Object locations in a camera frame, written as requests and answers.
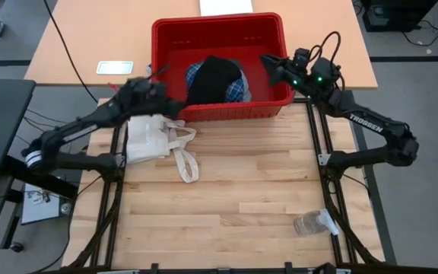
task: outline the wooden table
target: wooden table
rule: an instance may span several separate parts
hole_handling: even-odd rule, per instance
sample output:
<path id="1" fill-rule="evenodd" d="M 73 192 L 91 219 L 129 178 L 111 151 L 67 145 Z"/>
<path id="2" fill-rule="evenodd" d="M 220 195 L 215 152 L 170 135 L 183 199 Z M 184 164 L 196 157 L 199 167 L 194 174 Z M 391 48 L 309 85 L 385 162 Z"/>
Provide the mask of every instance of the wooden table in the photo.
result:
<path id="1" fill-rule="evenodd" d="M 283 20 L 287 52 L 311 48 L 337 30 L 342 44 L 335 62 L 348 88 L 377 88 L 351 0 L 252 0 L 255 12 L 275 12 Z M 146 75 L 151 63 L 151 25 L 160 18 L 200 16 L 198 0 L 59 0 L 53 11 L 75 65 L 87 84 L 122 84 Z M 330 57 L 335 39 L 328 41 Z M 97 75 L 99 61 L 133 61 L 132 75 Z M 80 84 L 51 21 L 26 79 L 38 84 Z"/>
<path id="2" fill-rule="evenodd" d="M 349 122 L 328 122 L 334 148 L 355 150 Z M 149 269 L 152 263 L 161 269 L 197 269 L 334 262 L 328 233 L 298 237 L 293 226 L 298 215 L 324 207 L 304 104 L 291 104 L 269 119 L 188 126 L 197 129 L 186 150 L 197 159 L 200 181 L 182 182 L 173 156 L 127 166 L 114 269 Z M 110 129 L 95 132 L 88 153 L 109 151 L 111 135 Z M 363 181 L 358 169 L 346 174 Z M 85 172 L 80 188 L 95 177 L 96 172 Z M 382 260 L 366 189 L 346 178 L 341 184 L 351 227 Z M 94 233 L 102 189 L 101 181 L 79 197 L 62 265 L 73 261 Z M 340 242 L 347 261 L 343 237 Z"/>

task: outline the white paper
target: white paper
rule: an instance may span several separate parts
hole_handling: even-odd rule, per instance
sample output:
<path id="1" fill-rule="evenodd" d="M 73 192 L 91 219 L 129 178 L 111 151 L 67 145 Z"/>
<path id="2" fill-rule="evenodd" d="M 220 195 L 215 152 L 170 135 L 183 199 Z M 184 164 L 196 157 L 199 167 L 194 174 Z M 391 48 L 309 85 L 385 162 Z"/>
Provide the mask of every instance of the white paper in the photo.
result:
<path id="1" fill-rule="evenodd" d="M 200 0 L 201 16 L 252 13 L 251 0 Z"/>

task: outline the plastic water bottle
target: plastic water bottle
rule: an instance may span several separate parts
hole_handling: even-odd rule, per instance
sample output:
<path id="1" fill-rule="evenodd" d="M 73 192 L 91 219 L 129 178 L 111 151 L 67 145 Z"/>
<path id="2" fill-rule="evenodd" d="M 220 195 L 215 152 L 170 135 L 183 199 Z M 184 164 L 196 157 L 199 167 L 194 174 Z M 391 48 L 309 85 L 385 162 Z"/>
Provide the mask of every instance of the plastic water bottle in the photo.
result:
<path id="1" fill-rule="evenodd" d="M 307 212 L 301 215 L 295 219 L 294 227 L 300 236 L 318 234 L 328 229 L 333 235 L 339 234 L 339 230 L 327 209 Z"/>

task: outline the electronic device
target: electronic device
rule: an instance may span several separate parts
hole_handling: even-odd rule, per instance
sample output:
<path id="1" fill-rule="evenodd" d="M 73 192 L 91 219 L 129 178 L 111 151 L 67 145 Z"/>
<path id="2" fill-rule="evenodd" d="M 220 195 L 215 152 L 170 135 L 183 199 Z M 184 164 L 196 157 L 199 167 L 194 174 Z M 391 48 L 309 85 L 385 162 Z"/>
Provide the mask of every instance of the electronic device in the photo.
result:
<path id="1" fill-rule="evenodd" d="M 410 32 L 438 0 L 361 0 L 367 31 Z"/>

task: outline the wire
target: wire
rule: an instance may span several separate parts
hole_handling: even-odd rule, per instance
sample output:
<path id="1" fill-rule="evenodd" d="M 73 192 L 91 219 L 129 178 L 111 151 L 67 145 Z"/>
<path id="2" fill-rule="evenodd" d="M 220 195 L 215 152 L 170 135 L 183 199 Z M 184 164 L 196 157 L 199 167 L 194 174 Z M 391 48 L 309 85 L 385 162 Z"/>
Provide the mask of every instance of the wire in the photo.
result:
<path id="1" fill-rule="evenodd" d="M 79 193 L 77 194 L 77 196 L 81 195 L 81 193 L 83 193 L 86 189 L 88 189 L 90 186 L 92 186 L 94 183 L 96 183 L 100 178 L 102 178 L 103 176 L 100 175 L 98 178 L 94 179 L 92 182 L 90 182 L 85 188 L 83 188 L 81 191 L 79 191 Z"/>
<path id="2" fill-rule="evenodd" d="M 52 11 L 50 11 L 50 7 L 49 7 L 49 3 L 46 0 L 43 0 L 43 3 L 45 3 L 45 8 L 46 10 L 49 12 L 50 18 L 52 19 L 53 25 L 55 26 L 55 29 L 57 29 L 57 33 L 59 33 L 60 36 L 60 40 L 62 41 L 62 44 L 64 45 L 65 48 L 65 52 L 67 53 L 68 56 L 68 60 L 70 61 L 72 68 L 74 68 L 75 74 L 77 75 L 77 77 L 79 78 L 79 80 L 82 83 L 82 86 L 84 86 L 85 91 L 87 91 L 87 93 L 89 94 L 90 97 L 92 97 L 92 100 L 94 100 L 94 102 L 96 102 L 97 104 L 97 99 L 95 98 L 94 95 L 92 95 L 92 93 L 89 91 L 89 89 L 87 88 L 87 85 L 84 83 L 84 81 L 82 80 L 81 75 L 79 75 L 79 72 L 77 71 L 77 69 L 75 68 L 75 64 L 74 64 L 74 60 L 72 60 L 72 57 L 70 56 L 70 52 L 68 51 L 67 48 L 67 44 L 65 43 L 64 37 L 62 36 L 62 33 L 60 32 L 59 26 L 57 25 L 57 22 L 55 21 L 55 18 L 53 17 Z"/>
<path id="3" fill-rule="evenodd" d="M 24 117 L 24 118 L 27 120 L 27 122 L 29 120 L 30 122 L 32 122 L 32 123 L 34 123 L 35 125 L 38 125 L 38 126 L 48 126 L 48 127 L 51 127 L 51 128 L 56 127 L 56 126 L 52 126 L 52 125 L 45 124 L 45 123 L 39 123 L 39 122 L 35 121 L 34 119 L 31 119 L 31 118 L 28 118 L 28 117 Z"/>
<path id="4" fill-rule="evenodd" d="M 368 186 L 367 186 L 365 183 L 362 183 L 361 181 L 356 180 L 356 179 L 354 179 L 353 177 L 348 176 L 348 175 L 346 175 L 346 174 L 342 174 L 342 176 L 344 176 L 344 177 L 346 177 L 346 178 L 349 178 L 349 179 L 353 180 L 354 182 L 363 185 L 364 188 L 366 189 L 367 193 L 368 193 L 368 197 L 371 199 L 371 192 L 370 192 L 370 189 L 368 188 Z M 329 191 L 329 193 L 331 193 L 331 194 L 336 194 L 335 191 L 331 191 L 330 187 L 328 188 L 328 191 Z"/>
<path id="5" fill-rule="evenodd" d="M 337 35 L 337 37 L 338 37 L 338 43 L 335 45 L 335 49 L 334 49 L 334 52 L 332 53 L 332 57 L 331 57 L 331 73 L 334 74 L 334 72 L 332 71 L 332 65 L 334 64 L 334 58 L 338 54 L 339 47 L 341 46 L 341 34 L 338 31 L 332 31 L 324 38 L 324 40 L 322 41 L 322 44 L 320 44 L 320 47 L 324 48 L 325 43 L 332 35 Z"/>
<path id="6" fill-rule="evenodd" d="M 356 11 L 356 9 L 354 9 L 354 11 L 356 11 L 356 16 L 358 16 L 359 14 L 361 14 L 361 12 L 363 12 L 363 6 L 362 5 L 354 5 L 355 8 L 359 8 L 359 11 Z"/>
<path id="7" fill-rule="evenodd" d="M 119 164 L 118 168 L 116 168 L 117 172 L 121 167 L 122 164 L 124 164 L 126 162 L 126 157 L 124 159 L 122 159 L 121 164 Z M 65 251 L 67 250 L 68 247 L 68 243 L 70 243 L 70 225 L 71 225 L 71 218 L 72 215 L 74 214 L 74 209 L 75 209 L 75 204 L 77 202 L 77 198 L 79 197 L 79 195 L 81 195 L 87 188 L 89 188 L 90 186 L 92 186 L 94 183 L 96 183 L 100 178 L 102 178 L 102 175 L 100 175 L 98 178 L 96 178 L 94 181 L 92 181 L 91 183 L 89 183 L 89 185 L 87 185 L 85 188 L 83 188 L 81 191 L 79 191 L 79 193 L 77 193 L 77 196 L 75 197 L 75 202 L 74 205 L 72 205 L 70 214 L 68 215 L 69 220 L 68 220 L 68 227 L 67 227 L 67 242 L 65 243 L 64 249 L 62 250 L 62 253 L 60 253 L 60 255 L 53 261 L 51 262 L 49 265 L 44 266 L 41 269 L 38 269 L 37 271 L 33 271 L 31 273 L 28 274 L 37 274 L 37 273 L 41 273 L 42 271 L 47 270 L 49 267 L 53 266 L 54 264 L 56 264 L 65 254 Z"/>
<path id="8" fill-rule="evenodd" d="M 23 193 L 39 193 L 40 195 L 43 195 L 43 192 L 42 192 L 41 190 L 29 190 L 29 191 L 23 191 Z M 49 196 L 54 196 L 54 197 L 56 197 L 56 198 L 68 199 L 68 198 L 66 198 L 66 197 L 62 197 L 62 196 L 59 196 L 59 195 L 56 195 L 56 194 L 53 194 L 53 193 L 46 193 L 46 194 L 48 194 Z M 7 194 L 5 194 L 5 195 L 1 195 L 1 196 L 0 196 L 0 199 L 1 199 L 1 198 L 5 198 L 6 196 L 7 196 Z"/>
<path id="9" fill-rule="evenodd" d="M 34 124 L 32 124 L 32 122 L 29 121 L 26 117 L 23 117 L 23 120 L 27 121 L 28 125 L 32 126 L 33 128 L 38 129 L 38 130 L 40 130 L 41 132 L 44 132 L 44 131 L 45 131 L 45 130 L 39 128 L 38 126 L 35 126 Z"/>
<path id="10" fill-rule="evenodd" d="M 434 30 L 438 30 L 438 27 L 435 27 L 434 25 L 432 25 L 432 23 L 430 23 L 429 21 L 427 21 L 427 20 L 421 20 L 421 22 L 424 22 L 424 23 L 427 23 L 427 24 L 429 24 L 429 26 L 430 27 L 432 27 Z M 412 45 L 415 45 L 415 46 L 432 46 L 434 43 L 435 43 L 435 41 L 438 39 L 438 35 L 437 36 L 435 36 L 435 38 L 433 38 L 433 40 L 430 42 L 430 43 L 427 43 L 427 44 L 420 44 L 420 43 L 415 43 L 415 42 L 413 42 L 412 40 L 410 40 L 410 38 L 408 38 L 408 36 L 407 36 L 407 34 L 405 33 L 405 32 L 401 32 L 401 34 L 403 34 L 403 36 L 405 37 L 405 39 L 410 43 L 410 44 L 412 44 Z"/>
<path id="11" fill-rule="evenodd" d="M 362 183 L 361 181 L 356 180 L 353 177 L 346 175 L 346 174 L 342 174 L 342 176 L 349 178 L 349 179 L 353 180 L 354 182 L 359 183 L 360 185 L 364 186 L 364 188 L 366 188 L 366 191 L 368 192 L 368 196 L 371 198 L 370 188 L 368 188 L 368 186 L 365 183 Z"/>
<path id="12" fill-rule="evenodd" d="M 57 120 L 57 119 L 53 119 L 53 118 L 50 118 L 50 117 L 44 116 L 44 115 L 42 115 L 42 114 L 40 114 L 40 113 L 38 113 L 38 112 L 36 112 L 36 111 L 34 111 L 34 110 L 27 109 L 27 111 L 29 111 L 29 112 L 31 112 L 31 113 L 37 115 L 37 116 L 40 116 L 40 117 L 42 117 L 42 118 L 44 118 L 44 119 L 49 119 L 50 121 L 53 121 L 53 122 L 64 123 L 64 124 L 69 123 L 69 122 L 65 122 L 65 121 L 61 121 L 61 120 Z"/>
<path id="13" fill-rule="evenodd" d="M 18 135 L 15 135 L 15 137 L 16 137 L 16 138 L 18 138 L 18 139 L 20 139 L 21 141 L 23 141 L 23 142 L 27 143 L 27 145 L 30 145 L 30 143 L 29 143 L 29 142 L 28 142 L 27 140 L 25 140 L 25 139 L 21 138 L 20 136 L 18 136 Z"/>
<path id="14" fill-rule="evenodd" d="M 312 57 L 312 52 L 314 49 L 317 49 L 316 54 Z M 310 49 L 309 51 L 309 62 L 312 62 L 315 58 L 322 56 L 322 47 L 319 45 L 315 45 L 312 47 L 312 49 Z"/>
<path id="15" fill-rule="evenodd" d="M 65 246 L 64 246 L 62 253 L 60 253 L 60 255 L 52 263 L 48 264 L 47 266 L 42 267 L 41 269 L 30 272 L 29 274 L 38 274 L 38 273 L 41 273 L 41 272 L 47 270 L 48 268 L 50 268 L 51 266 L 56 264 L 64 256 L 65 251 L 67 250 L 68 244 L 70 243 L 70 224 L 71 224 L 71 218 L 74 214 L 75 202 L 74 202 L 74 205 L 72 205 L 72 207 L 71 207 L 70 213 L 68 214 L 67 242 L 65 243 Z"/>

